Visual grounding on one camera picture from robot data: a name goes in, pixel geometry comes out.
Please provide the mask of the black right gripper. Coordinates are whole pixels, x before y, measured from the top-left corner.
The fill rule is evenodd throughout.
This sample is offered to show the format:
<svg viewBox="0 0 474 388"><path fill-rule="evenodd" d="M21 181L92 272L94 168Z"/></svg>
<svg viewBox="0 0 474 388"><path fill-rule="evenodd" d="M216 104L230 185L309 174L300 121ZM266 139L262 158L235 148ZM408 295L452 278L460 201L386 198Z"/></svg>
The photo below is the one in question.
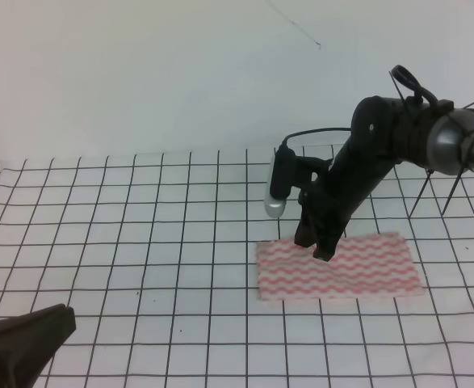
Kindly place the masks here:
<svg viewBox="0 0 474 388"><path fill-rule="evenodd" d="M318 179L319 192L300 196L302 211L294 243L316 244L313 257L330 261L354 211L397 162L396 157L349 138Z"/></svg>

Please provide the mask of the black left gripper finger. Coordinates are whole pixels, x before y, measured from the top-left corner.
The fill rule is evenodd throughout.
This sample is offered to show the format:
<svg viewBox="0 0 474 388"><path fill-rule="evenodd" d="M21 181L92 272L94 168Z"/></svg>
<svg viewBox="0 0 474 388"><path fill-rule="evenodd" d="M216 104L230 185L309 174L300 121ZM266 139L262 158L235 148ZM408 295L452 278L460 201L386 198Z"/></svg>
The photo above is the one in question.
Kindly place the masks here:
<svg viewBox="0 0 474 388"><path fill-rule="evenodd" d="M32 388L75 330L74 310L63 304L0 320L0 387Z"/></svg>

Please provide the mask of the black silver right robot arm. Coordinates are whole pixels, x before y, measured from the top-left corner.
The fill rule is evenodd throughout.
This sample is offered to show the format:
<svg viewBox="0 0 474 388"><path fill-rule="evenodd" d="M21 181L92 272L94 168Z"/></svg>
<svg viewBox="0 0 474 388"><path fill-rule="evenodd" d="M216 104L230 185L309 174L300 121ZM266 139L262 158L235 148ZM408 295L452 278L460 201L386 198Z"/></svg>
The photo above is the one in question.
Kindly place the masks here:
<svg viewBox="0 0 474 388"><path fill-rule="evenodd" d="M410 162L444 175L474 171L474 108L455 108L447 100L431 107L412 98L365 98L336 156L303 161L317 178L300 187L294 242L329 261L354 211L395 165Z"/></svg>

